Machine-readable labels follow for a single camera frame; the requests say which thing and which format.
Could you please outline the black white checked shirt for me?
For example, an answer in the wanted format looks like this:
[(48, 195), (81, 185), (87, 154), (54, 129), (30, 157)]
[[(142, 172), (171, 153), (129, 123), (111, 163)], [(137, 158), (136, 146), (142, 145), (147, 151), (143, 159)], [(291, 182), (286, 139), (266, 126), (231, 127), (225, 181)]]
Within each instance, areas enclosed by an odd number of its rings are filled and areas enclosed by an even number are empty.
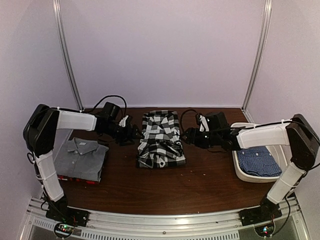
[(176, 111), (153, 110), (144, 113), (136, 167), (162, 169), (184, 166), (187, 160), (180, 136)]

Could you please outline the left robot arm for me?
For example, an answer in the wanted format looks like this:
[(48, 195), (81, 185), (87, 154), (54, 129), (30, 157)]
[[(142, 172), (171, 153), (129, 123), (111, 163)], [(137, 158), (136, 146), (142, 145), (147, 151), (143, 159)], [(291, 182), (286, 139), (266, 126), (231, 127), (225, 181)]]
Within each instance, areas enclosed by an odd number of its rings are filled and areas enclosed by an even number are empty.
[(39, 104), (24, 130), (23, 138), (27, 149), (34, 156), (39, 181), (46, 196), (58, 202), (65, 194), (59, 183), (54, 166), (53, 149), (58, 130), (82, 130), (106, 134), (120, 146), (127, 146), (142, 139), (139, 127), (132, 124), (130, 115), (116, 121), (120, 108), (110, 102), (98, 113), (85, 113), (66, 108), (54, 108)]

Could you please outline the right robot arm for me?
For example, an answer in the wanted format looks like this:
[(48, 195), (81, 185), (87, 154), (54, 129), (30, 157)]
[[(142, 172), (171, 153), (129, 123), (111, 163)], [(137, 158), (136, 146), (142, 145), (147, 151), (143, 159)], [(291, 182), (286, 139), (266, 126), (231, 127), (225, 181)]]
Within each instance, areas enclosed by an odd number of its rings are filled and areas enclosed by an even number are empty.
[(227, 151), (254, 147), (288, 146), (291, 159), (285, 170), (262, 198), (256, 210), (259, 220), (268, 220), (278, 204), (313, 170), (320, 138), (302, 114), (278, 122), (229, 124), (223, 112), (197, 114), (197, 127), (182, 130), (182, 140), (201, 149), (219, 146)]

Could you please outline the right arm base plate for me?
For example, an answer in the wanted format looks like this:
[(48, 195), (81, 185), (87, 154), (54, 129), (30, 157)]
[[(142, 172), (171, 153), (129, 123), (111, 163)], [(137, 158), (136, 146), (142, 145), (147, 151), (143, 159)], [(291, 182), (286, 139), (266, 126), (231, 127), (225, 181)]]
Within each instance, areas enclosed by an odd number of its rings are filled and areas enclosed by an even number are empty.
[(260, 201), (259, 206), (245, 208), (239, 212), (242, 226), (268, 222), (282, 215), (279, 204), (271, 202), (266, 196)]

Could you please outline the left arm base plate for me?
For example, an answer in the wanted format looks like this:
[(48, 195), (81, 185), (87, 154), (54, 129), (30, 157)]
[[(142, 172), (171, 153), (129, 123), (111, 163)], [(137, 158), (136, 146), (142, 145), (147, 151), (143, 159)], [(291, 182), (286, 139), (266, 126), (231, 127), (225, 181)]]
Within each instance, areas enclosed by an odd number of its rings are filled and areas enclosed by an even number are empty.
[(52, 219), (75, 227), (87, 226), (89, 212), (87, 210), (69, 207), (68, 199), (66, 196), (63, 196), (57, 201), (53, 201), (49, 198), (47, 200), (47, 203), (48, 209), (45, 216), (48, 219)]

